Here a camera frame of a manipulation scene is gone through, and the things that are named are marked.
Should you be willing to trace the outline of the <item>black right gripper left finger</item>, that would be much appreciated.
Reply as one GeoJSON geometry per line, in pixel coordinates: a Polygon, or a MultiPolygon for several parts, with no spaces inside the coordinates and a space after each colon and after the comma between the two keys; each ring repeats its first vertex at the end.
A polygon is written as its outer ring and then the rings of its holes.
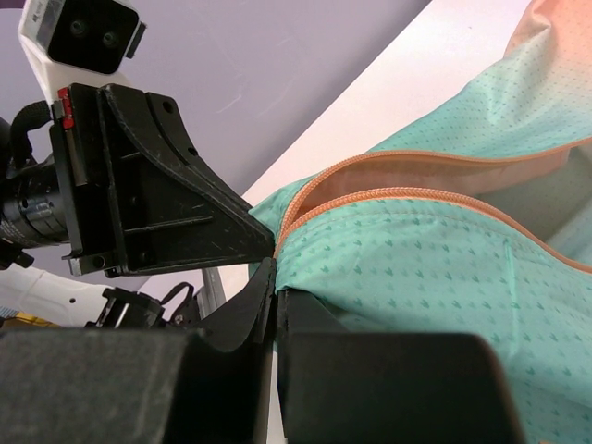
{"type": "Polygon", "coordinates": [[[197,327],[6,329],[5,443],[263,443],[276,265],[197,327]]]}

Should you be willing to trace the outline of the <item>peach and teal jacket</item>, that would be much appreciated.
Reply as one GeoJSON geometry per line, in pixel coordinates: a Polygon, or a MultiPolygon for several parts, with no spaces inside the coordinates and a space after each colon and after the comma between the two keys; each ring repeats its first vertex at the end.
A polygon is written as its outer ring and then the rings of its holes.
{"type": "Polygon", "coordinates": [[[476,334],[528,442],[590,441],[589,2],[530,3],[449,101],[252,213],[279,290],[357,329],[476,334]]]}

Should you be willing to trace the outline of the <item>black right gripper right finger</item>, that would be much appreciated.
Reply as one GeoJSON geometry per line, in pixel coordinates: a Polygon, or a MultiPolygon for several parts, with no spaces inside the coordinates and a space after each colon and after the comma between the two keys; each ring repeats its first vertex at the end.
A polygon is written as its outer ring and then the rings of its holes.
{"type": "Polygon", "coordinates": [[[479,337],[344,327],[283,290],[277,388],[290,443],[522,443],[500,363],[479,337]]]}

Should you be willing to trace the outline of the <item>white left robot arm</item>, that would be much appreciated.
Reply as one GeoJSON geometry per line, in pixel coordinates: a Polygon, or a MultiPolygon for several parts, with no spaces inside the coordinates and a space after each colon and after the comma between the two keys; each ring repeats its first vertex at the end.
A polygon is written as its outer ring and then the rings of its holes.
{"type": "Polygon", "coordinates": [[[1,265],[66,243],[76,276],[150,277],[270,257],[271,231],[199,156],[174,99],[74,83],[1,146],[1,265]]]}

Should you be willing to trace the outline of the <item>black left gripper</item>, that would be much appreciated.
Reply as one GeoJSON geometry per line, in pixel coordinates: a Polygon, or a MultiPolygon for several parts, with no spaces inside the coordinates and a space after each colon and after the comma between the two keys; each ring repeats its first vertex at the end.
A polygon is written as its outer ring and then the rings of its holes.
{"type": "Polygon", "coordinates": [[[51,111],[74,276],[153,276],[272,255],[272,233],[199,156],[174,99],[72,83],[51,111]]]}

